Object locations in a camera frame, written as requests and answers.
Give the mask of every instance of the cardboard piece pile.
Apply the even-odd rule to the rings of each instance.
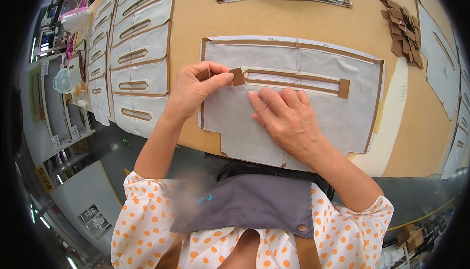
[[[397,234],[398,248],[403,249],[407,247],[408,254],[413,254],[416,248],[423,244],[422,228],[414,224],[406,225],[402,231]]]
[[[419,23],[407,8],[400,6],[392,0],[380,0],[387,10],[381,10],[382,17],[388,20],[391,29],[391,51],[398,57],[406,57],[408,65],[424,69],[423,60],[419,49],[421,36]]]

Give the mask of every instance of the gray apron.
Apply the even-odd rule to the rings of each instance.
[[[174,269],[181,242],[194,231],[225,227],[280,229],[294,234],[301,269],[320,269],[314,242],[311,182],[264,174],[239,174],[214,184],[197,200],[197,213],[180,211],[170,231],[178,233],[156,269]]]

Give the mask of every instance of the woman's left hand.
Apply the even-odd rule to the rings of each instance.
[[[196,74],[205,69],[210,70],[212,77],[200,82]],[[228,70],[227,66],[211,61],[181,67],[166,103],[166,116],[178,122],[189,119],[208,95],[231,83],[234,75]]]

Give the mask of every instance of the yellow sign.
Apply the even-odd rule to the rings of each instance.
[[[46,169],[44,168],[44,165],[41,165],[36,168],[36,173],[39,177],[39,181],[41,181],[42,186],[46,190],[47,193],[50,193],[51,191],[54,190],[54,186],[51,183],[51,179],[49,177],[49,174],[47,173]]]

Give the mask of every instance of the polka dot blouse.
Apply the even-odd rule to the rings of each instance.
[[[114,268],[154,268],[172,244],[175,180],[144,179],[130,173],[124,183],[126,203],[111,242]],[[312,183],[315,243],[322,268],[372,269],[379,261],[393,206],[379,196],[367,210],[353,212],[332,204]],[[183,240],[177,269],[217,269],[246,229],[226,227],[193,232]],[[257,229],[261,243],[256,268],[299,268],[294,235],[284,230]]]

